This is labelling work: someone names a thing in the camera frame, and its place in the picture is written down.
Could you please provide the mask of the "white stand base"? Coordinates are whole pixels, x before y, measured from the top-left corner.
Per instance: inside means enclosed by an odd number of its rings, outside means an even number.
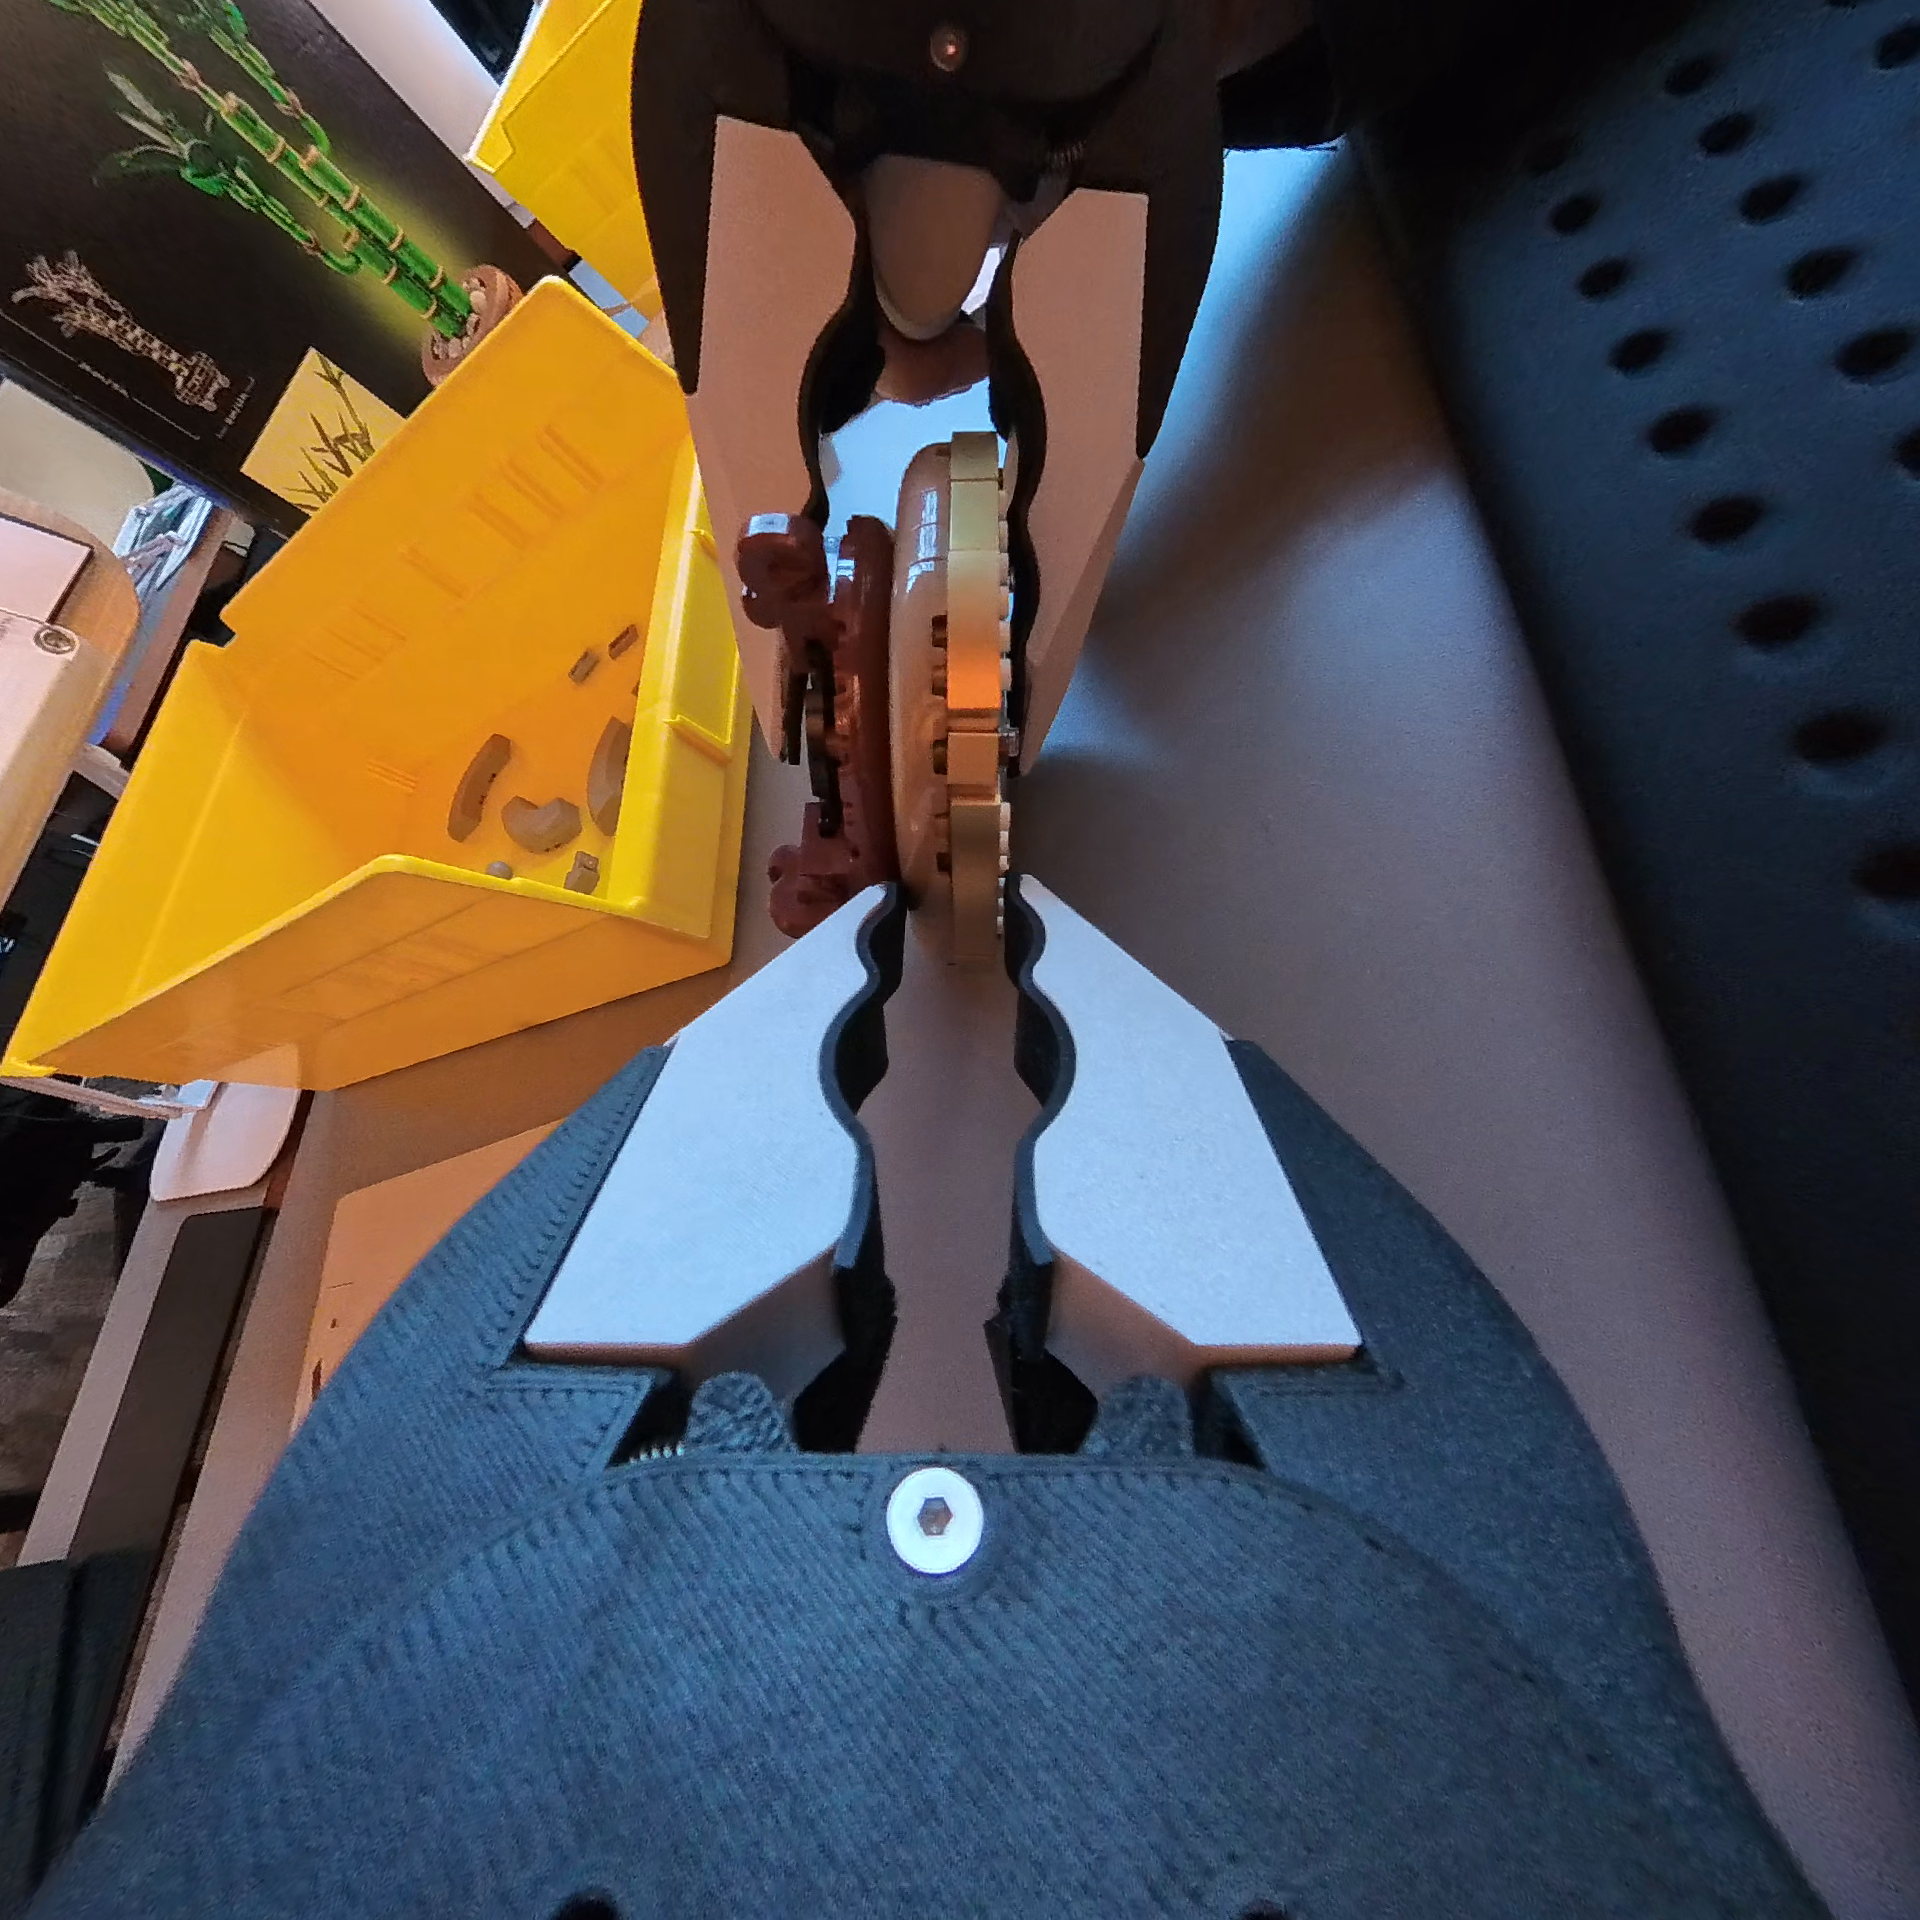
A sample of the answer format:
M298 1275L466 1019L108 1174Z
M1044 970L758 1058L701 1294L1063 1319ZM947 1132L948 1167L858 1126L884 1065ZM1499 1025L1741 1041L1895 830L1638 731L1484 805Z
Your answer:
M259 1185L277 1161L302 1105L298 1089L214 1084L174 1090L150 1166L150 1199L179 1203Z

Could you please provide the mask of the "black dotted mat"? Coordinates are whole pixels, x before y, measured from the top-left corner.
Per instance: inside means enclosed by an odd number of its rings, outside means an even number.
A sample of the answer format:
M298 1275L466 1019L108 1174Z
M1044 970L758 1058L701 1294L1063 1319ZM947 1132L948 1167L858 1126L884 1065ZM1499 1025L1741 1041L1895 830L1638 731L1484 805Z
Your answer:
M1365 151L1915 1690L1915 5L1494 23Z

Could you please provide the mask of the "beige side table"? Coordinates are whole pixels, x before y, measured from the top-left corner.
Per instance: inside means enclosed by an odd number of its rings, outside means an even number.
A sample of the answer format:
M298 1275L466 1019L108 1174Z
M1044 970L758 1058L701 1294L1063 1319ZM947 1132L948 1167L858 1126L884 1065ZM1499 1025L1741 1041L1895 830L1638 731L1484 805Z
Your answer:
M11 897L140 606L126 565L72 519L4 491L2 540L2 897Z

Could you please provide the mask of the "round toy brick model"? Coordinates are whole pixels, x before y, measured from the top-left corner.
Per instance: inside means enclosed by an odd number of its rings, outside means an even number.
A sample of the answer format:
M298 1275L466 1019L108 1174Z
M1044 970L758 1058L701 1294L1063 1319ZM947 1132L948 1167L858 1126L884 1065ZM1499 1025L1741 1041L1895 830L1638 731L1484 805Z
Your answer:
M803 762L803 837L771 857L771 911L798 940L896 881L956 962L1002 943L1011 810L1012 570L999 444L966 433L907 466L898 529L756 515L736 542L742 607L780 636L780 751Z

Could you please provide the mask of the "person's right hand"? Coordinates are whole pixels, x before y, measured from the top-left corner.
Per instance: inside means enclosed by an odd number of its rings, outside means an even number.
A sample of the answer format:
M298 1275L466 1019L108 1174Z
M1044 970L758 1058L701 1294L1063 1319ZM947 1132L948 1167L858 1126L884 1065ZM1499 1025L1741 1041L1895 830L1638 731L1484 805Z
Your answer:
M877 327L882 365L877 399L924 406L973 388L990 377L990 348L980 327L958 321L931 338L909 338L891 322Z

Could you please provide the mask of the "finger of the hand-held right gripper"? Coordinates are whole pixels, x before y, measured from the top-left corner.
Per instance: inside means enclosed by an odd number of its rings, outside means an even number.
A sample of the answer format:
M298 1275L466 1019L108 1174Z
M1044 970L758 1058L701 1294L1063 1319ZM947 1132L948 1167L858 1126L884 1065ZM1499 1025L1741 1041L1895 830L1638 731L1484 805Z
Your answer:
M1040 602L1023 643L1021 769L1067 693L1134 503L1148 197L1076 187L1006 255L1012 331L1038 374L1044 454L1026 533Z
M798 133L712 124L696 457L742 689L781 743L780 636L741 603L736 542L762 513L799 515L818 430L799 420L808 356L847 305L858 220Z

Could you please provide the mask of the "scattered loose toy bricks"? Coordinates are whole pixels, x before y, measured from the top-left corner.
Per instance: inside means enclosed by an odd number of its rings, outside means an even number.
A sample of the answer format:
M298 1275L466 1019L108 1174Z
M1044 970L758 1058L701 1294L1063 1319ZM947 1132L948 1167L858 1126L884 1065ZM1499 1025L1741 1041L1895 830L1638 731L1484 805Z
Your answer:
M597 892L632 750L643 651L643 628L631 622L484 730L453 782L445 813L456 849L510 849L470 852L484 874L527 877L539 862L566 854L568 867L544 877Z

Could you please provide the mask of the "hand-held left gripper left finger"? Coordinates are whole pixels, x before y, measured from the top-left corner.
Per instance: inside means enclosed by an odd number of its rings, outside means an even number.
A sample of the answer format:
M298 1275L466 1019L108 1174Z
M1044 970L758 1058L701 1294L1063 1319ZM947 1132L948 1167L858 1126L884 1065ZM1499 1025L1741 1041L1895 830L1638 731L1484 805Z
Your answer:
M667 1044L526 1330L532 1355L686 1386L756 1374L806 1452L852 1452L896 1330L872 1146L906 900L872 884Z

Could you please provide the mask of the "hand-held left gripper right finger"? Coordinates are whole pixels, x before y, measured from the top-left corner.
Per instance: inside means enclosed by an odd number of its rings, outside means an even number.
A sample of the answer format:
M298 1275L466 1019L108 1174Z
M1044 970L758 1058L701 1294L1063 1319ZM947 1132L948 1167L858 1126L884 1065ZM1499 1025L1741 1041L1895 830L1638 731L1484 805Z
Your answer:
M1031 877L1006 889L1014 1155L991 1355L1020 1452L1076 1452L1132 1377L1339 1363L1360 1333L1229 1037Z

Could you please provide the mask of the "person's right forearm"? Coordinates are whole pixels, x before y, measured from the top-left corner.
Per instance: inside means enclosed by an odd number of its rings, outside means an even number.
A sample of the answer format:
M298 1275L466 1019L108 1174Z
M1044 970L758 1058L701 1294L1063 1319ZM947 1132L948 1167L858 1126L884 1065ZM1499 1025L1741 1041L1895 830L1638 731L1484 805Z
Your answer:
M1312 151L1346 126L1325 19L1334 3L1206 3L1220 141L1229 154Z

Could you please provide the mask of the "yellow plastic bin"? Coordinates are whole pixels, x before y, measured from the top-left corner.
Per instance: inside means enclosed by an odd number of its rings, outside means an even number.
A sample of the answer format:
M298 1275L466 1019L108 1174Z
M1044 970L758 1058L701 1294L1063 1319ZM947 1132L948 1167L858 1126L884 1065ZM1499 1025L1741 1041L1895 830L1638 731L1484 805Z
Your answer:
M343 1089L732 956L749 699L679 382L539 284L194 644L10 1071ZM445 834L484 730L626 625L594 894Z
M666 349L655 265L632 170L639 3L541 3L468 159L592 268L612 315Z

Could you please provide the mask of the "black bamboo toy set box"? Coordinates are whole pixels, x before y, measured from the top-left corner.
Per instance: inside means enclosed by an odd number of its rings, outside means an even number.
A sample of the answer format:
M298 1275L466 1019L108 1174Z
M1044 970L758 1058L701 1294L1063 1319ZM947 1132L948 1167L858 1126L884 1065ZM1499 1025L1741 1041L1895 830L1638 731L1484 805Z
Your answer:
M310 5L2 5L4 373L291 534L558 265Z

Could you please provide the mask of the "open instruction booklet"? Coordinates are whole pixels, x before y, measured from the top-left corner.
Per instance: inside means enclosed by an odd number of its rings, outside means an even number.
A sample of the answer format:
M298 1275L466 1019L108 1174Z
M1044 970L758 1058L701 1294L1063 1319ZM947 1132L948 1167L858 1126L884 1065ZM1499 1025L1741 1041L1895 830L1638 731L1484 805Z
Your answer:
M292 1430L418 1259L552 1129L552 1122L536 1125L340 1198L326 1233Z

